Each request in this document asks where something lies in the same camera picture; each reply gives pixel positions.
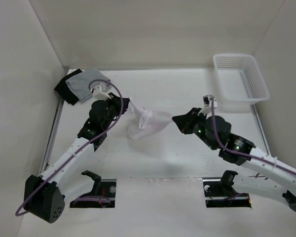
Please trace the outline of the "white tank top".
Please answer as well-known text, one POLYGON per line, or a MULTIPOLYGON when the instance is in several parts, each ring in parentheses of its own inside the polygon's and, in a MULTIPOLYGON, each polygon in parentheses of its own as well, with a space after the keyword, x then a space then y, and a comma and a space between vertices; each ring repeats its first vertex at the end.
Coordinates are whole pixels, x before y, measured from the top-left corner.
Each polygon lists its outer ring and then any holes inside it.
POLYGON ((135 115, 135 121, 128 126, 127 135, 132 140, 151 136, 164 130, 172 123, 172 114, 140 106, 130 97, 128 109, 135 115))

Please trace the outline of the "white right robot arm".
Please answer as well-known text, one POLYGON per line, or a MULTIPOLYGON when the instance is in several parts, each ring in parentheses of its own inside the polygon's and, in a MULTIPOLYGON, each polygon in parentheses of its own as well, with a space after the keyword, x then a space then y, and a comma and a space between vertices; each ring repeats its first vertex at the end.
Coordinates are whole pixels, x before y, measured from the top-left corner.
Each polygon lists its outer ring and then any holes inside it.
POLYGON ((174 116, 182 134, 195 134, 211 150, 219 151, 224 161, 252 170, 261 177, 246 177, 227 170, 219 182, 224 195, 248 193, 276 200, 296 212, 296 169, 265 153, 253 142, 233 134, 224 118, 207 116, 200 108, 174 116))

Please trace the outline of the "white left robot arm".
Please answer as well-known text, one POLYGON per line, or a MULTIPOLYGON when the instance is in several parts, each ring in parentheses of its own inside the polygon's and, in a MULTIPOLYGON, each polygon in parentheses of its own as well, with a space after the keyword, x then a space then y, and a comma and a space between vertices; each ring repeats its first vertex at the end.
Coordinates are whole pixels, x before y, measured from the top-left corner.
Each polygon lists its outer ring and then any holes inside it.
POLYGON ((129 98, 121 98, 113 93, 109 93, 104 100, 93 102, 89 117, 70 148, 40 175, 27 178, 20 208, 48 223, 54 223, 62 214, 65 200, 70 195, 65 190, 70 176, 81 161, 101 146, 107 132, 127 111, 129 102, 129 98))

